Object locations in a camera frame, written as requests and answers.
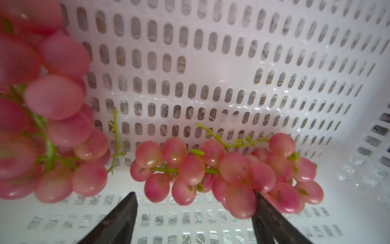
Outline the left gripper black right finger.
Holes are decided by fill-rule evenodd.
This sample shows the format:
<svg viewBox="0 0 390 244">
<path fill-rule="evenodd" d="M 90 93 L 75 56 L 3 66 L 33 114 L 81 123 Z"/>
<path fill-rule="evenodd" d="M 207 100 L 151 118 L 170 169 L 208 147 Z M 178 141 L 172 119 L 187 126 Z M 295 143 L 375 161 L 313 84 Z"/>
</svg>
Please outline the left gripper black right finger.
<svg viewBox="0 0 390 244">
<path fill-rule="evenodd" d="M 251 220 L 258 244 L 312 244 L 260 193 L 255 195 L 257 211 Z"/>
</svg>

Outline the light red grape bunch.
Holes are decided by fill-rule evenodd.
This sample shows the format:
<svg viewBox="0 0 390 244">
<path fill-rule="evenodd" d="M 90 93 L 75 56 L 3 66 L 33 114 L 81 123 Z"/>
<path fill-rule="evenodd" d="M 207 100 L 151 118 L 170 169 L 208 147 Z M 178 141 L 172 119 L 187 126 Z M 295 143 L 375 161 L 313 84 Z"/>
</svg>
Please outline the light red grape bunch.
<svg viewBox="0 0 390 244">
<path fill-rule="evenodd" d="M 159 203 L 171 196 L 176 204 L 187 206 L 198 193 L 211 192 L 238 219 L 255 215 L 257 194 L 285 214 L 323 202 L 324 190 L 315 180 L 317 166 L 300 155 L 290 135 L 240 138 L 227 144 L 211 129 L 206 133 L 211 139 L 198 149 L 188 149 L 178 137 L 163 145 L 146 141 L 137 147 L 130 175 L 144 183 L 149 201 Z"/>
<path fill-rule="evenodd" d="M 115 160 L 85 103 L 90 57 L 58 1 L 1 1 L 1 198 L 92 197 Z"/>
</svg>

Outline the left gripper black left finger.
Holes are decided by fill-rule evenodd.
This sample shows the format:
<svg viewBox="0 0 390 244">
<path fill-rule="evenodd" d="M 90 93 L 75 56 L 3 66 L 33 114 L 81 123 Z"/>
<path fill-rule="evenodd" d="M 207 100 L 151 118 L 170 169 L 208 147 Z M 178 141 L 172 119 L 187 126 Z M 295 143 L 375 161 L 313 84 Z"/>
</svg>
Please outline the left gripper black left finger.
<svg viewBox="0 0 390 244">
<path fill-rule="evenodd" d="M 136 193 L 129 193 L 78 244 L 130 244 L 137 217 Z"/>
</svg>

